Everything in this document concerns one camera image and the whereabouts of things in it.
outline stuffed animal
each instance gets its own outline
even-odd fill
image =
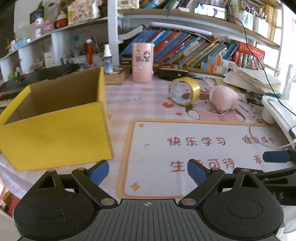
[[[218,85],[211,89],[210,101],[217,108],[217,112],[222,114],[225,111],[236,109],[240,97],[233,89]]]

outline stack of papers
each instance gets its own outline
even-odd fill
[[[236,68],[233,72],[224,75],[224,83],[265,95],[273,93],[263,70]],[[278,78],[267,73],[268,80],[276,94],[282,92],[281,83]]]

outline pink cup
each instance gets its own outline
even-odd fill
[[[154,44],[133,43],[133,81],[148,83],[153,76],[153,52]]]

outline open cardboard box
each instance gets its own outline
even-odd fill
[[[27,86],[0,115],[0,150],[18,171],[112,158],[103,68]]]

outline roll of tape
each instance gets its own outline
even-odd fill
[[[175,79],[168,88],[168,94],[177,105],[189,106],[200,96],[200,86],[195,79],[183,77]]]

